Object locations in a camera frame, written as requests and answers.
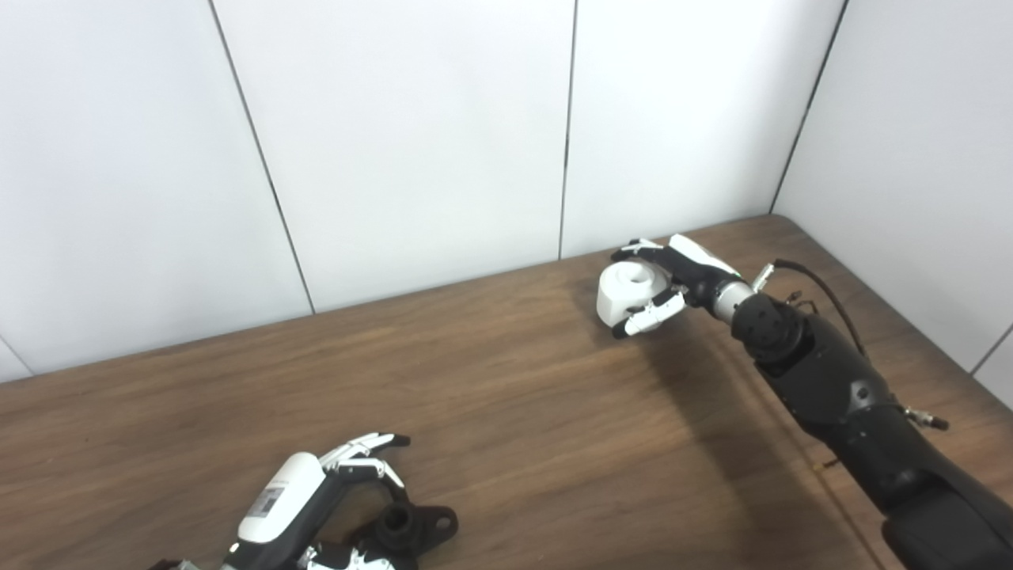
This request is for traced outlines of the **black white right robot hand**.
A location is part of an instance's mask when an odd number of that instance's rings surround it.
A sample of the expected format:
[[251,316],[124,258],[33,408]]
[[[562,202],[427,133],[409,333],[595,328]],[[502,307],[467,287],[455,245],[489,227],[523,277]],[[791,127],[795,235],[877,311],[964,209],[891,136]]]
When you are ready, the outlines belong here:
[[738,271],[681,234],[668,245],[636,238],[611,255],[613,262],[633,259],[663,270],[668,284],[642,306],[626,309],[625,317],[611,327],[616,339],[656,329],[686,307],[704,308],[716,320],[732,325],[741,304],[755,295]]

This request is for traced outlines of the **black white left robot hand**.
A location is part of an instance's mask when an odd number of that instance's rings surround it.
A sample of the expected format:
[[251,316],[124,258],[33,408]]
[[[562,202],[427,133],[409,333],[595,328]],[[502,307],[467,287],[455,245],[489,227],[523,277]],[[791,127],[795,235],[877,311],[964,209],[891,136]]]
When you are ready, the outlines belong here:
[[320,552],[314,540],[350,487],[380,483],[395,500],[408,498],[405,484],[379,454],[408,447],[410,437],[372,432],[322,457],[291,455],[241,520],[224,569],[308,569]]

